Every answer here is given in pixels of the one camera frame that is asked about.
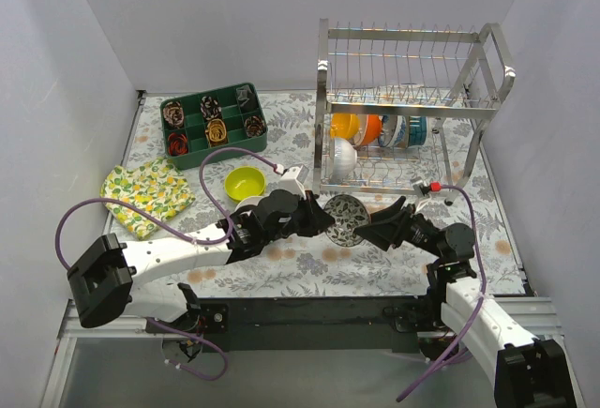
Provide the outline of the dark floral pink bowl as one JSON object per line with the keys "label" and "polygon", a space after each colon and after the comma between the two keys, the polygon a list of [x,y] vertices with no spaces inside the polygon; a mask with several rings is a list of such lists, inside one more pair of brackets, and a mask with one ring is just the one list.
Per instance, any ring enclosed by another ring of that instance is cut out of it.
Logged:
{"label": "dark floral pink bowl", "polygon": [[324,211],[335,220],[326,230],[327,237],[334,244],[351,248],[364,241],[354,232],[356,228],[370,224],[370,214],[360,200],[350,194],[338,194],[325,204]]}

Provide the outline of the light blue white bowl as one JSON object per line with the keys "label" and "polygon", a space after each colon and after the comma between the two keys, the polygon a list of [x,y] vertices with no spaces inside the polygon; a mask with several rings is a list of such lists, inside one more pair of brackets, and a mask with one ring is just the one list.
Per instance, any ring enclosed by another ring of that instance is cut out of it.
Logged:
{"label": "light blue white bowl", "polygon": [[252,208],[255,208],[258,206],[259,202],[263,199],[263,196],[249,196],[247,198],[245,198],[244,200],[242,200],[237,207],[235,208],[236,211],[241,211],[241,212],[245,212],[248,211]]}

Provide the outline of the lime green bowl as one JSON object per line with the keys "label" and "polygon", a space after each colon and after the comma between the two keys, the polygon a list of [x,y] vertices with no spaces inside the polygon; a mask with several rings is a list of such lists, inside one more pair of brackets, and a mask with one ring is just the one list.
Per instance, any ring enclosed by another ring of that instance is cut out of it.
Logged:
{"label": "lime green bowl", "polygon": [[240,187],[226,189],[227,195],[236,203],[244,201],[248,197],[261,197],[264,189],[258,187]]}
{"label": "lime green bowl", "polygon": [[228,188],[258,187],[266,188],[266,179],[262,171],[255,167],[243,166],[232,170],[224,181],[225,191]]}

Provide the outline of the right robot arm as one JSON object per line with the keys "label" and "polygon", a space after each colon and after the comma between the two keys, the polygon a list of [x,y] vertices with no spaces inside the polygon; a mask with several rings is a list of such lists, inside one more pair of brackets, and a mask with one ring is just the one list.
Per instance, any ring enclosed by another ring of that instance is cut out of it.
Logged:
{"label": "right robot arm", "polygon": [[400,198],[353,231],[383,250],[409,243],[436,258],[427,267],[424,317],[431,328],[449,328],[455,337],[425,378],[449,364],[454,350],[464,345],[491,382],[497,406],[576,406],[562,346],[522,327],[488,295],[484,271],[472,269],[471,260],[482,260],[474,224],[438,228]]}

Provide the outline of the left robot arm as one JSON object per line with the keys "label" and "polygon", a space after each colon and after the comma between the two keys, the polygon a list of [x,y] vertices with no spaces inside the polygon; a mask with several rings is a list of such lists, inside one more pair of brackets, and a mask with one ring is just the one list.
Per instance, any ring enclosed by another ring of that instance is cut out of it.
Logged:
{"label": "left robot arm", "polygon": [[199,267],[244,261],[291,235],[313,237],[334,224],[311,191],[276,189],[255,205],[233,212],[183,237],[121,242],[99,237],[70,267],[67,280],[84,328],[106,325],[123,314],[155,318],[181,333],[200,320],[200,303],[183,284],[164,278]]}

